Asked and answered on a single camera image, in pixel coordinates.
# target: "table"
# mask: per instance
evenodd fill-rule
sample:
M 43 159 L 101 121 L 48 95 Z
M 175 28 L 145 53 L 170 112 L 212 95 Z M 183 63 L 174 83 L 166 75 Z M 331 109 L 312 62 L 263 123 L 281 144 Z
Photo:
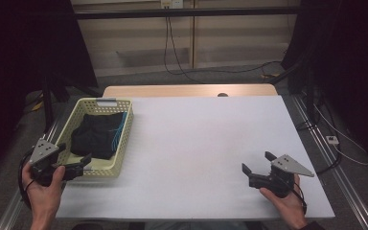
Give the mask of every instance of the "table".
M 106 88 L 104 97 L 137 97 L 132 98 L 135 118 L 121 174 L 115 180 L 67 183 L 57 218 L 278 218 L 259 191 L 248 187 L 241 163 L 268 174 L 264 153 L 269 150 L 288 153 L 314 170 L 275 92 L 271 85 L 253 84 Z M 218 98 L 219 93 L 229 97 Z M 183 113 L 188 120 L 177 122 Z M 317 177 L 302 176 L 301 185 L 308 218 L 334 217 Z

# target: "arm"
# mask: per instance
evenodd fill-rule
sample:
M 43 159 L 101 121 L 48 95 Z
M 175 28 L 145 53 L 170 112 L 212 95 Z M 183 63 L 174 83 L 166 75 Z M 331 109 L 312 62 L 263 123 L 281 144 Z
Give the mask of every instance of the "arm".
M 29 163 L 23 168 L 23 186 L 27 188 L 33 212 L 31 230 L 50 229 L 61 200 L 61 183 L 64 172 L 65 168 L 59 166 L 53 174 L 51 185 L 44 187 L 32 180 L 31 165 Z
M 300 185 L 300 177 L 295 174 L 294 180 L 296 184 L 294 185 L 294 190 L 300 194 L 300 189 L 297 186 Z M 307 224 L 301 200 L 295 194 L 289 193 L 286 197 L 279 198 L 266 188 L 261 188 L 260 192 L 273 203 L 290 229 L 323 229 L 316 222 Z

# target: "basket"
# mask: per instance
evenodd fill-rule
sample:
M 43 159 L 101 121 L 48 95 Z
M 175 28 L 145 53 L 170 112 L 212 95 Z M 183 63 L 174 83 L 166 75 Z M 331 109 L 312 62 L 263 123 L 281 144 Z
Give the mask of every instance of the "basket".
M 71 134 L 77 127 L 80 126 L 83 116 L 89 115 L 109 115 L 118 112 L 127 112 L 127 116 L 122 130 L 121 138 L 119 140 L 116 153 L 109 159 L 92 158 L 84 168 L 83 177 L 91 178 L 107 178 L 118 177 L 122 162 L 124 160 L 125 150 L 127 147 L 127 139 L 130 133 L 130 127 L 133 121 L 132 103 L 130 100 L 116 100 L 116 99 L 95 99 L 85 98 L 80 99 L 73 109 L 70 117 L 65 124 L 64 129 L 59 135 L 56 145 L 61 143 L 66 144 L 66 150 L 59 154 L 57 163 L 60 165 L 72 164 L 80 162 L 81 156 L 78 156 L 70 151 L 71 148 Z

